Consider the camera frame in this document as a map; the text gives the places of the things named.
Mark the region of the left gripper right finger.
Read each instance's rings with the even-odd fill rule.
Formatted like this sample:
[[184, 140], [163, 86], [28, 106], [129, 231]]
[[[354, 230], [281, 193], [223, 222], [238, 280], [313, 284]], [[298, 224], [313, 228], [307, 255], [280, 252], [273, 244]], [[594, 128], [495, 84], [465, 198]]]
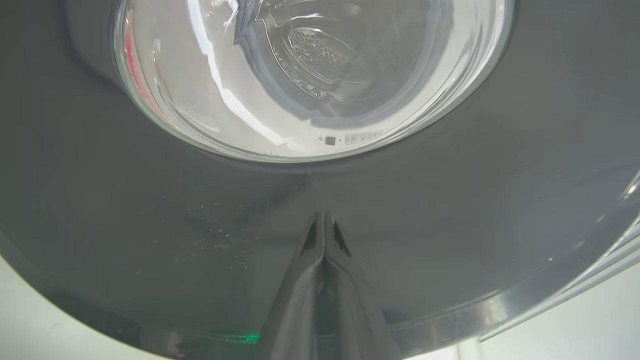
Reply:
[[324, 259], [334, 292], [341, 360], [399, 360], [382, 308], [332, 214], [324, 215]]

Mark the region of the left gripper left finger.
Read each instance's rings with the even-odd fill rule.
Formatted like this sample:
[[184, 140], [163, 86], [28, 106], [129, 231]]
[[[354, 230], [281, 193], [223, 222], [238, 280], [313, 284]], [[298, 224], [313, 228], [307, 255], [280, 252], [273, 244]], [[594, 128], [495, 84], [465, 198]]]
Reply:
[[324, 214], [311, 218], [261, 329], [256, 360], [315, 360], [316, 303], [323, 286]]

